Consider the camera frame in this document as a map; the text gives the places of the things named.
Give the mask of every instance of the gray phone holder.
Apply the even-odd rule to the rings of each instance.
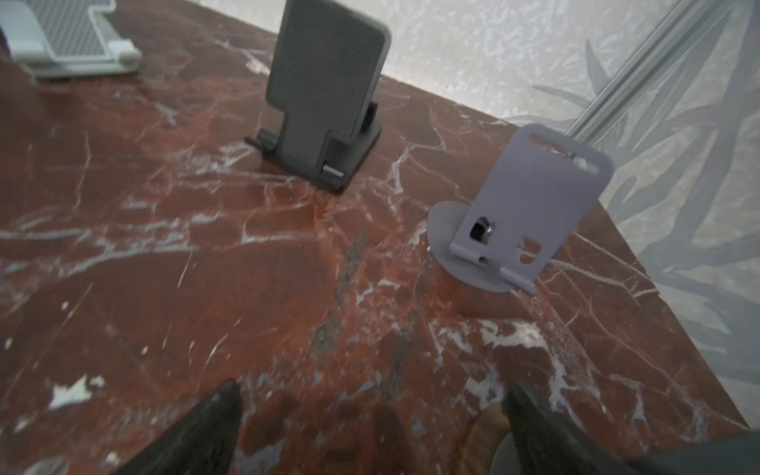
[[[385,26],[331,0],[287,0],[267,85],[267,102],[285,114],[282,130],[246,141],[342,191],[380,135],[371,99],[390,45]]]
[[[542,125],[512,136],[471,206],[435,204],[427,236],[435,259],[462,282],[490,292],[533,281],[599,199],[609,158]]]

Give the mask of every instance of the cutout hole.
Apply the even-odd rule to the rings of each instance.
[[[531,239],[528,236],[523,236],[522,241],[518,245],[518,259],[520,264],[529,265],[532,264],[536,257],[541,253],[541,244],[535,239]]]
[[[584,159],[578,154],[574,154],[570,151],[568,151],[566,148],[564,148],[562,145],[557,145],[551,140],[547,139],[546,137],[538,134],[530,134],[530,137],[528,137],[528,140],[535,145],[536,147],[540,148],[541,150],[545,150],[551,154],[559,155],[560,157],[564,158],[565,160],[568,160],[570,163],[578,167],[579,169],[582,169],[586,173],[590,173],[591,175],[596,175],[599,173],[599,167],[593,164],[592,162]]]
[[[487,217],[481,216],[475,221],[473,229],[470,230],[470,238],[482,244],[488,244],[488,240],[493,235],[493,230],[494,224]]]

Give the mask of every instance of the marble table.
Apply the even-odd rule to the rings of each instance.
[[[120,2],[139,74],[0,64],[0,472],[108,473],[225,378],[233,473],[447,473],[517,379],[621,458],[742,417],[596,207],[538,292],[432,259],[513,125],[382,78],[379,142],[341,196],[242,143],[275,36],[180,0]]]

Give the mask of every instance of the purple phone stand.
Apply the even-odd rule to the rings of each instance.
[[[542,125],[520,128],[471,206],[430,208],[427,236],[435,259],[462,282],[489,292],[533,281],[610,182],[604,155]]]

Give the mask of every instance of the black rubber pad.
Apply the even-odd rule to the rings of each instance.
[[[385,26],[330,0],[288,0],[267,88],[285,113],[282,159],[314,167],[328,134],[358,135],[390,44]]]

